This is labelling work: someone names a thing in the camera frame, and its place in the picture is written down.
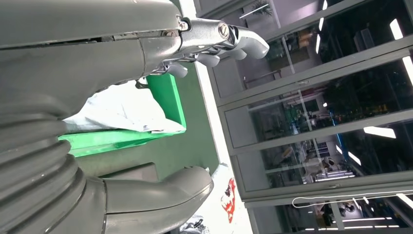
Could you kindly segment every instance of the screw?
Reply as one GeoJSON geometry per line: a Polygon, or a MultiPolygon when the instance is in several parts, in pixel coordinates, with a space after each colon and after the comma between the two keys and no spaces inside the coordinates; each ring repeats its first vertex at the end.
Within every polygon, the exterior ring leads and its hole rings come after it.
{"type": "Polygon", "coordinates": [[[185,21],[179,22],[179,27],[181,28],[181,31],[187,31],[189,26],[185,21]]]}
{"type": "Polygon", "coordinates": [[[163,36],[167,36],[167,37],[174,37],[176,36],[176,34],[173,31],[164,31],[162,32],[163,36]]]}
{"type": "Polygon", "coordinates": [[[220,22],[218,24],[218,32],[222,38],[227,39],[229,36],[229,28],[228,25],[224,22],[220,22]]]}

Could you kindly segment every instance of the metal frame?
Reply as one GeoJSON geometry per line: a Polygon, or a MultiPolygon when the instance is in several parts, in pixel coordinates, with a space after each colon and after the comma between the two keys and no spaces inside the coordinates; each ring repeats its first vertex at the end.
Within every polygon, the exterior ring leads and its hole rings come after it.
{"type": "MultiPolygon", "coordinates": [[[[277,38],[281,38],[281,36],[284,35],[285,33],[294,32],[294,31],[300,30],[300,29],[302,29],[303,27],[305,28],[305,27],[308,26],[308,25],[312,25],[313,23],[317,22],[319,19],[321,19],[321,18],[323,18],[323,17],[327,17],[327,16],[331,16],[331,15],[336,14],[336,13],[339,13],[339,12],[343,12],[343,11],[345,11],[346,9],[350,9],[351,7],[354,7],[354,6],[359,5],[359,4],[363,4],[363,3],[367,2],[367,1],[370,1],[370,0],[345,0],[345,1],[339,2],[339,3],[335,4],[335,5],[332,5],[331,7],[328,7],[328,8],[327,8],[326,10],[324,10],[324,11],[319,11],[319,12],[317,12],[317,13],[311,15],[311,16],[308,16],[308,17],[306,17],[306,18],[303,18],[303,19],[301,19],[301,20],[299,20],[299,21],[297,21],[297,22],[294,22],[294,23],[292,23],[292,24],[289,24],[289,25],[287,25],[287,26],[285,26],[285,27],[282,27],[282,28],[280,28],[280,29],[278,29],[278,30],[275,30],[271,35],[264,36],[264,39],[266,39],[266,40],[274,40],[274,39],[277,39],[277,38]]],[[[252,3],[252,2],[254,2],[254,0],[242,0],[242,1],[238,1],[238,0],[237,0],[237,1],[231,2],[232,4],[230,4],[230,5],[229,5],[228,2],[224,2],[224,3],[222,3],[222,5],[217,6],[217,8],[223,7],[223,10],[225,10],[225,9],[230,9],[230,10],[227,10],[227,11],[226,11],[226,14],[229,14],[229,13],[231,13],[231,12],[239,9],[240,7],[246,6],[246,5],[248,5],[248,4],[252,3]]],[[[199,16],[199,17],[200,17],[200,16],[202,16],[202,17],[209,17],[209,18],[212,18],[212,19],[220,19],[220,18],[224,17],[225,15],[222,15],[222,16],[220,16],[220,17],[210,17],[209,15],[205,15],[205,13],[201,12],[201,13],[198,14],[197,16],[199,16]]],[[[351,57],[352,57],[352,59],[350,60],[350,62],[351,62],[352,64],[355,63],[355,62],[357,62],[357,60],[354,60],[354,58],[353,58],[354,55],[352,55],[351,57]]],[[[333,70],[333,69],[334,69],[334,64],[331,64],[331,65],[333,65],[333,66],[332,66],[329,70],[333,70]]],[[[210,79],[211,79],[211,83],[213,83],[213,87],[215,86],[215,88],[217,88],[215,77],[214,77],[214,76],[211,76],[210,79]]],[[[270,83],[268,83],[268,84],[266,84],[266,85],[259,86],[259,87],[260,87],[260,88],[264,88],[265,90],[270,90],[271,88],[268,86],[269,84],[272,84],[272,82],[270,82],[270,83]]],[[[243,98],[245,98],[245,97],[252,96],[252,95],[254,95],[254,94],[250,94],[250,92],[253,92],[253,90],[256,90],[256,92],[258,92],[258,93],[265,92],[265,91],[260,91],[259,89],[255,89],[255,88],[254,88],[254,89],[245,90],[245,91],[240,92],[240,93],[238,93],[238,94],[234,94],[233,96],[230,96],[230,97],[221,98],[221,97],[218,95],[218,96],[216,97],[216,99],[217,99],[217,105],[218,105],[218,106],[225,105],[225,104],[231,103],[231,102],[233,102],[233,101],[235,101],[235,100],[239,100],[239,99],[243,99],[243,98]]],[[[218,90],[214,90],[214,94],[219,94],[218,90]]]]}
{"type": "MultiPolygon", "coordinates": [[[[220,100],[219,100],[219,103],[217,103],[217,106],[220,107],[220,106],[224,106],[230,103],[232,104],[233,102],[237,102],[240,104],[227,105],[224,109],[228,110],[229,108],[231,109],[235,108],[234,106],[243,106],[245,104],[242,104],[243,102],[241,101],[243,101],[243,99],[245,98],[248,98],[248,97],[252,98],[253,96],[263,94],[270,90],[280,88],[288,84],[298,83],[305,79],[320,76],[322,74],[332,72],[337,69],[344,69],[345,71],[351,72],[351,69],[348,68],[348,66],[350,65],[354,65],[354,64],[357,64],[359,62],[366,61],[369,59],[373,59],[381,55],[388,54],[392,51],[403,49],[403,48],[406,48],[412,45],[413,45],[413,35],[402,38],[400,40],[391,41],[386,44],[379,45],[374,48],[371,48],[371,49],[368,49],[368,50],[365,50],[365,51],[362,51],[362,52],[359,52],[359,53],[356,53],[350,56],[336,59],[334,61],[311,68],[307,71],[296,73],[294,75],[289,76],[288,78],[282,78],[279,80],[266,83],[265,85],[247,89],[242,92],[233,94],[229,97],[219,98],[220,100]]],[[[210,79],[211,79],[211,83],[215,83],[215,86],[216,86],[215,76],[211,76],[210,79]]]]}
{"type": "Polygon", "coordinates": [[[351,122],[351,123],[346,123],[346,124],[342,124],[342,125],[338,125],[335,127],[328,127],[328,128],[324,128],[324,129],[319,129],[316,131],[311,131],[311,132],[307,132],[307,133],[302,133],[302,134],[298,134],[298,135],[294,135],[294,136],[287,136],[287,137],[283,137],[280,139],[275,139],[275,140],[270,140],[270,141],[265,141],[265,142],[259,142],[259,143],[255,143],[252,145],[247,145],[247,146],[242,146],[242,147],[233,147],[232,144],[232,140],[230,137],[230,131],[229,131],[229,127],[226,121],[226,117],[225,117],[225,112],[226,111],[230,111],[239,107],[243,107],[246,106],[248,104],[252,104],[255,103],[257,101],[262,101],[262,100],[266,100],[268,98],[272,98],[275,97],[277,95],[282,95],[291,91],[296,91],[300,88],[306,87],[306,86],[310,86],[313,85],[315,83],[319,83],[319,82],[323,82],[323,81],[328,81],[328,80],[332,80],[332,79],[336,79],[345,75],[349,75],[349,74],[353,74],[368,68],[372,68],[372,67],[377,67],[398,59],[402,59],[405,56],[410,55],[410,51],[409,49],[411,49],[413,47],[409,47],[409,48],[405,48],[405,49],[401,49],[392,53],[388,53],[386,55],[374,58],[374,59],[370,59],[367,61],[363,61],[360,62],[358,64],[354,64],[351,66],[347,66],[341,69],[337,69],[335,71],[329,72],[329,73],[325,73],[313,78],[310,78],[308,80],[306,80],[306,82],[303,83],[294,83],[294,84],[290,84],[284,87],[281,87],[279,89],[275,89],[275,90],[271,90],[269,92],[263,93],[261,95],[257,95],[257,96],[253,96],[250,98],[246,98],[243,100],[239,100],[237,102],[222,106],[222,107],[218,107],[218,113],[220,115],[220,119],[221,119],[221,124],[222,124],[222,128],[224,131],[224,135],[225,138],[227,140],[227,147],[228,147],[228,152],[230,155],[237,155],[239,153],[242,152],[248,152],[248,151],[254,151],[254,150],[262,150],[262,149],[267,149],[267,148],[273,148],[276,146],[281,146],[281,145],[285,145],[285,144],[290,144],[290,143],[294,143],[297,141],[303,141],[303,140],[308,140],[308,139],[312,139],[314,137],[319,137],[319,136],[328,136],[328,135],[334,135],[337,133],[343,133],[342,131],[346,132],[346,130],[348,131],[353,131],[353,130],[357,130],[362,128],[361,126],[366,127],[365,125],[371,126],[372,125],[372,120],[370,119],[376,119],[375,123],[377,123],[377,125],[381,125],[387,122],[392,122],[392,118],[395,117],[399,120],[403,120],[403,118],[409,118],[411,117],[412,113],[411,111],[401,111],[398,113],[392,113],[389,115],[385,115],[385,116],[378,116],[378,117],[373,117],[373,118],[368,118],[368,119],[364,119],[364,120],[359,120],[356,122],[351,122]],[[400,117],[401,113],[405,112],[405,116],[400,117]]]}
{"type": "MultiPolygon", "coordinates": [[[[337,234],[337,231],[305,231],[305,234],[337,234]]],[[[384,229],[360,229],[360,230],[343,230],[339,231],[339,234],[407,234],[413,233],[413,228],[392,228],[389,230],[388,228],[384,229]]]]}
{"type": "MultiPolygon", "coordinates": [[[[235,0],[229,3],[223,2],[217,6],[219,9],[203,11],[197,16],[207,17],[212,19],[220,19],[225,15],[244,7],[255,0],[235,0]]],[[[290,25],[284,26],[279,30],[272,32],[269,35],[264,36],[267,40],[279,39],[283,35],[300,30],[316,23],[323,17],[330,17],[337,13],[342,13],[354,6],[364,4],[370,0],[345,0],[335,5],[328,7],[326,10],[319,11],[311,16],[294,22],[290,25]]],[[[410,0],[404,0],[408,8],[409,14],[413,16],[413,2],[410,0]]],[[[208,69],[210,76],[212,90],[215,95],[215,100],[218,106],[218,113],[221,119],[224,136],[226,139],[226,145],[230,154],[231,163],[233,166],[234,175],[237,179],[237,184],[240,192],[240,196],[243,201],[247,202],[245,205],[248,208],[257,206],[274,205],[274,201],[277,203],[290,202],[294,195],[316,195],[316,194],[339,194],[348,191],[365,191],[366,189],[380,191],[392,188],[394,186],[408,186],[404,182],[406,178],[412,178],[413,172],[400,172],[393,174],[382,174],[356,177],[349,180],[336,180],[326,181],[323,183],[307,184],[300,186],[286,187],[283,189],[267,189],[261,191],[246,191],[242,172],[238,164],[237,154],[259,151],[263,149],[273,148],[285,144],[290,144],[307,139],[313,139],[315,137],[335,135],[337,133],[345,133],[361,129],[366,126],[378,126],[386,123],[397,122],[404,119],[413,117],[413,110],[400,111],[384,116],[372,117],[368,119],[359,120],[356,122],[341,124],[335,127],[328,127],[320,130],[311,131],[308,133],[302,133],[295,136],[288,136],[276,140],[270,140],[266,142],[255,143],[252,145],[242,146],[234,148],[232,145],[228,124],[225,117],[225,112],[236,109],[242,106],[249,105],[251,103],[265,100],[275,97],[284,93],[299,90],[303,87],[313,85],[315,83],[324,82],[332,79],[336,79],[345,75],[353,74],[358,71],[362,71],[368,68],[380,66],[382,64],[392,62],[410,55],[409,49],[413,49],[413,35],[405,37],[400,40],[391,41],[386,44],[365,50],[347,57],[339,58],[326,64],[322,64],[315,68],[309,69],[305,72],[293,74],[288,79],[279,79],[269,82],[265,85],[261,85],[252,89],[244,90],[240,93],[231,95],[229,97],[221,98],[219,89],[215,79],[214,71],[208,69]],[[339,182],[339,188],[335,188],[337,182],[339,182]]]]}
{"type": "Polygon", "coordinates": [[[219,20],[240,9],[241,7],[247,6],[255,1],[256,0],[227,0],[226,2],[216,5],[212,9],[201,10],[201,12],[196,14],[196,16],[199,18],[219,20]]]}
{"type": "MultiPolygon", "coordinates": [[[[284,194],[284,195],[273,195],[273,196],[265,196],[265,197],[257,197],[257,198],[246,198],[243,201],[245,202],[246,208],[257,208],[257,207],[266,207],[266,206],[282,206],[282,205],[290,205],[292,204],[293,200],[296,197],[320,197],[320,196],[342,196],[342,195],[354,195],[352,198],[363,198],[364,196],[373,197],[368,195],[363,195],[366,193],[387,193],[377,196],[384,196],[384,195],[394,195],[396,191],[407,191],[413,190],[412,183],[409,181],[404,182],[392,182],[392,183],[383,183],[383,184],[375,184],[375,185],[359,185],[354,187],[348,188],[340,188],[340,189],[323,189],[318,191],[311,191],[311,192],[297,192],[294,194],[284,194]]],[[[307,200],[308,202],[323,202],[326,198],[317,198],[307,200]]],[[[295,204],[305,203],[306,200],[299,200],[295,201],[295,204]]]]}
{"type": "MultiPolygon", "coordinates": [[[[406,48],[406,49],[402,49],[399,51],[389,53],[379,58],[371,59],[371,60],[362,62],[360,64],[356,64],[356,65],[357,67],[359,67],[360,70],[364,70],[368,68],[369,66],[372,66],[372,67],[378,66],[381,64],[388,63],[389,61],[401,59],[408,55],[410,55],[409,48],[406,48]]],[[[358,70],[355,67],[350,66],[350,70],[346,71],[345,74],[354,73],[357,71],[358,70]]],[[[323,78],[317,79],[317,82],[325,81],[325,78],[328,78],[328,77],[332,78],[334,76],[331,74],[325,74],[323,75],[323,78]]],[[[293,186],[293,187],[287,187],[283,189],[268,189],[268,190],[262,190],[262,191],[248,192],[246,191],[244,187],[242,173],[240,171],[238,159],[236,156],[237,154],[251,152],[251,151],[264,150],[268,148],[273,148],[273,147],[277,147],[281,145],[286,145],[286,144],[304,141],[304,140],[313,139],[313,138],[322,137],[322,136],[331,136],[331,135],[335,135],[338,133],[345,133],[349,131],[362,129],[363,127],[367,127],[367,126],[379,126],[379,125],[383,125],[386,123],[398,122],[401,120],[412,118],[413,110],[400,111],[400,112],[391,113],[388,115],[372,117],[372,118],[363,119],[363,120],[359,120],[359,121],[355,121],[351,123],[341,124],[341,125],[334,126],[334,127],[328,127],[328,128],[315,130],[315,131],[307,132],[307,133],[302,133],[302,134],[298,134],[295,136],[288,136],[288,137],[284,137],[284,138],[280,138],[276,140],[260,142],[260,143],[256,143],[256,144],[252,144],[248,146],[239,147],[239,148],[232,147],[232,141],[230,140],[231,138],[230,138],[228,125],[227,125],[226,118],[225,118],[225,112],[222,111],[221,109],[219,110],[219,114],[220,114],[220,118],[221,118],[221,122],[223,126],[224,135],[227,140],[226,142],[228,146],[228,151],[229,151],[229,154],[232,155],[231,162],[234,168],[235,177],[238,181],[238,186],[240,188],[240,195],[241,195],[241,198],[244,201],[246,201],[246,199],[253,198],[253,197],[267,197],[267,196],[272,196],[272,195],[281,194],[281,193],[295,194],[295,193],[299,193],[302,191],[311,191],[311,190],[322,191],[323,193],[331,193],[331,189],[329,189],[329,186],[334,186],[337,183],[337,181],[326,181],[324,183],[293,186]]],[[[397,181],[402,181],[405,178],[412,178],[412,177],[413,177],[413,172],[406,172],[406,173],[383,174],[383,175],[373,175],[373,176],[352,178],[351,180],[343,180],[341,183],[342,183],[342,186],[344,187],[347,187],[347,186],[354,187],[357,184],[361,184],[361,185],[371,184],[374,181],[380,181],[380,183],[391,181],[391,183],[393,183],[397,181]]]]}
{"type": "Polygon", "coordinates": [[[413,22],[413,1],[404,0],[404,4],[406,5],[407,11],[409,12],[410,20],[413,22]]]}

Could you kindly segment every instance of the glass door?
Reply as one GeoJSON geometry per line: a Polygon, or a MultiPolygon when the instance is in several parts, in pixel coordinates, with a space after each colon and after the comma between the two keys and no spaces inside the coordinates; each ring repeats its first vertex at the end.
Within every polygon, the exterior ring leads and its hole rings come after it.
{"type": "Polygon", "coordinates": [[[413,193],[249,208],[257,233],[411,233],[413,193]]]}
{"type": "Polygon", "coordinates": [[[413,67],[405,55],[227,111],[244,197],[412,178],[413,67]]]}

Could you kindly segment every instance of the white cable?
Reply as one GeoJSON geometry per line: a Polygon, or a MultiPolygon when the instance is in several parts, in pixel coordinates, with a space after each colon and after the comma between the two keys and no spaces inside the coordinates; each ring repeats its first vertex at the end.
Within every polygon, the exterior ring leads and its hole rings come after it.
{"type": "Polygon", "coordinates": [[[294,208],[307,208],[307,207],[312,207],[316,205],[324,205],[324,204],[332,204],[332,203],[339,203],[339,202],[347,202],[347,201],[353,201],[353,197],[355,196],[362,196],[362,198],[358,198],[356,200],[363,200],[363,196],[366,195],[378,195],[378,194],[394,194],[394,195],[385,195],[385,196],[377,196],[377,197],[369,197],[370,199],[375,199],[375,198],[383,198],[383,197],[392,197],[392,196],[397,196],[396,194],[402,194],[406,192],[413,192],[413,190],[403,190],[403,191],[390,191],[390,192],[377,192],[377,193],[365,193],[365,194],[352,194],[352,195],[338,195],[338,196],[315,196],[315,197],[296,197],[293,199],[292,205],[294,208]],[[297,199],[307,199],[307,200],[313,200],[313,199],[330,199],[330,198],[341,198],[341,197],[351,197],[349,200],[340,200],[340,201],[330,201],[330,202],[322,202],[322,203],[314,203],[306,206],[296,206],[294,202],[297,199]]]}

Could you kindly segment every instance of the white cloth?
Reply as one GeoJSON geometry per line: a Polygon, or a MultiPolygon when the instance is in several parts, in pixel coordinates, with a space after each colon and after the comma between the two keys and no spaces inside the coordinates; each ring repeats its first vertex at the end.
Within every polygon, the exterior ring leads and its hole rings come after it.
{"type": "Polygon", "coordinates": [[[65,119],[69,130],[129,129],[174,133],[185,128],[165,117],[150,89],[137,89],[132,80],[90,97],[76,115],[65,119]]]}

